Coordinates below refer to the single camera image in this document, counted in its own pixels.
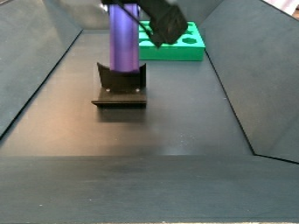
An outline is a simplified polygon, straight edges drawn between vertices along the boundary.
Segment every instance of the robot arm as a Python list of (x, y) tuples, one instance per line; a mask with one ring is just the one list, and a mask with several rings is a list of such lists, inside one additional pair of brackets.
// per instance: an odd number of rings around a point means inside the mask
[(166, 0), (102, 0), (102, 3), (118, 4), (123, 9), (125, 4), (141, 6), (151, 18), (153, 31), (146, 30), (146, 33), (157, 47), (162, 44), (174, 44), (187, 30), (189, 24), (179, 6), (167, 3)]

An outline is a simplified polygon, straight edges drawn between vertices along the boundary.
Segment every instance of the bin floor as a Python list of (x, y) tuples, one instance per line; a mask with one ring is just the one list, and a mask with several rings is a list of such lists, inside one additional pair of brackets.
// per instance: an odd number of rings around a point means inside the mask
[(0, 143), (0, 222), (299, 221), (299, 167), (252, 154), (209, 58), (147, 64), (147, 108), (105, 108), (85, 32)]

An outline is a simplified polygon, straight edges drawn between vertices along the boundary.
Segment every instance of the green block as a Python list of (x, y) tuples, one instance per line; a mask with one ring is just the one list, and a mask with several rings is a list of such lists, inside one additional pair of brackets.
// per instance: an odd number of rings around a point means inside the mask
[[(142, 21), (146, 28), (150, 22)], [(158, 49), (139, 26), (141, 60), (203, 60), (206, 45), (197, 24), (189, 22), (189, 29), (174, 45), (163, 44)]]

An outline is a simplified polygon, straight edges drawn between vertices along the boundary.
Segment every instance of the black metal base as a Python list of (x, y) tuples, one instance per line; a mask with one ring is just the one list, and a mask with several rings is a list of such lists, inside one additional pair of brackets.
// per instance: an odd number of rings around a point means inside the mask
[(99, 98), (93, 103), (99, 107), (146, 107), (147, 97), (146, 90), (139, 92), (109, 92), (105, 88), (101, 89)]
[(146, 107), (146, 65), (139, 72), (121, 73), (98, 63), (98, 71), (102, 89), (93, 103), (99, 107)]

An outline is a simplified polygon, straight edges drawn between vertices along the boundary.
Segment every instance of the purple cylinder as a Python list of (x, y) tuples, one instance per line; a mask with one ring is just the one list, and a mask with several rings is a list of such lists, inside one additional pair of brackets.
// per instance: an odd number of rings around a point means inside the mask
[[(138, 5), (126, 4), (138, 18)], [(118, 5), (110, 5), (110, 69), (118, 72), (139, 71), (138, 23)]]

